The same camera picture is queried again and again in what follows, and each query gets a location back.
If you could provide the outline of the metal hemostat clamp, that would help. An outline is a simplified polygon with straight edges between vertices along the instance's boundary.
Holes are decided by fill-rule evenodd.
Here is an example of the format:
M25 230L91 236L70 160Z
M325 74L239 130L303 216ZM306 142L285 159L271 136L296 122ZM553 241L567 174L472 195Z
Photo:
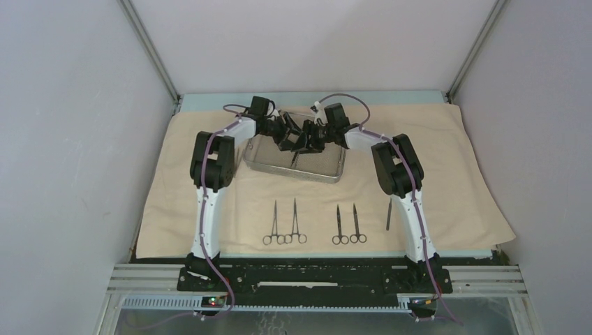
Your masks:
M291 244L294 241L298 244L305 244L308 241L308 237L299 230L296 198L293 199L293 221L291 231L289 234L284 235L284 244Z
M286 244L286 236L284 234L279 233L278 216L277 216L277 201L274 201L271 232L262 238L262 243L265 246L270 245L274 241L278 245Z

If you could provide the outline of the metal surgical scissors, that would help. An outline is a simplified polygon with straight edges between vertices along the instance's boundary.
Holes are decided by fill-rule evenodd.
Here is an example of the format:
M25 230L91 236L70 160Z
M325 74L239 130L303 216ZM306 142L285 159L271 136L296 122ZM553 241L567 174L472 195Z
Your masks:
M355 232L350 236L350 242L353 244L364 244L367 242L367 236L360 232L360 222L358 218L357 206L353 203L353 223Z

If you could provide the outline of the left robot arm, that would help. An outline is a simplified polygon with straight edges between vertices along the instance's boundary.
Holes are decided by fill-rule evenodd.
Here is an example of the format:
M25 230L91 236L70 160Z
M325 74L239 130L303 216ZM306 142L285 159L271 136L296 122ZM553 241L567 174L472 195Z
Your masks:
M235 175L235 148L263 135L272 138L279 150L291 151L298 132L299 127L290 116L276 109L274 101L254 96L251 105L236 114L230 124L213 133L198 133L190 164L190 176L198 194L198 219L191 253L195 260L206 262L193 276L203 290L213 290L221 281L220 271L213 267L213 258L220 253L218 201Z

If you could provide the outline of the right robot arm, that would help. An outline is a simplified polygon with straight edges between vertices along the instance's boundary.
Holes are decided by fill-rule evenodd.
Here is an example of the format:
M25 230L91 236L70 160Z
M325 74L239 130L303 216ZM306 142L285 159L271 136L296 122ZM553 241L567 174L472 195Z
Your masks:
M381 190L397 205L404 225L406 257L418 264L406 272L410 289L423 292L434 282L432 260L438 256L431 242L422 208L424 170L405 134L388 137L352 124L340 103L311 106L313 121L303 123L292 150L320 153L328 143L371 154Z

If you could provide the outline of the beige cloth wrap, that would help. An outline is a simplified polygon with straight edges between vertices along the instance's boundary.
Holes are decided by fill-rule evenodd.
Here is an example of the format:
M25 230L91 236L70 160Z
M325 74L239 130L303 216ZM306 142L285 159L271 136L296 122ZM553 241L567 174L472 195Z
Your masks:
M360 105L345 108L352 122L366 121L378 134L406 134L424 169L422 206L427 229L441 255L477 255L515 238L480 173L461 112L448 104ZM139 258L184 257L192 247L197 224L197 190L189 173L196 135L214 132L234 117L223 111L182 112L172 118L145 205L136 255ZM278 227L289 234L293 199L305 244L294 241L265 246L271 232L274 201ZM364 244L334 245L336 206L343 233L355 232L357 206ZM221 203L219 240L229 257L374 257L403 255L406 247L399 211L392 205L390 231L385 230L389 198L380 189L372 156L346 153L343 174L335 184L256 172L241 164Z

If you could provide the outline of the metal surgical instrument tray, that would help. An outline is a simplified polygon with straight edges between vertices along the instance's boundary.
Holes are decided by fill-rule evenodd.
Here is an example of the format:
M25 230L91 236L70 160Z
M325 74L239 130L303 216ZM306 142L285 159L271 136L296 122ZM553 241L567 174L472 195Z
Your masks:
M317 154L299 154L295 168L290 168L291 151L280 151L271 137L251 138L242 153L246 166L256 172L282 177L335 184L343 174L346 150L336 144L326 144Z

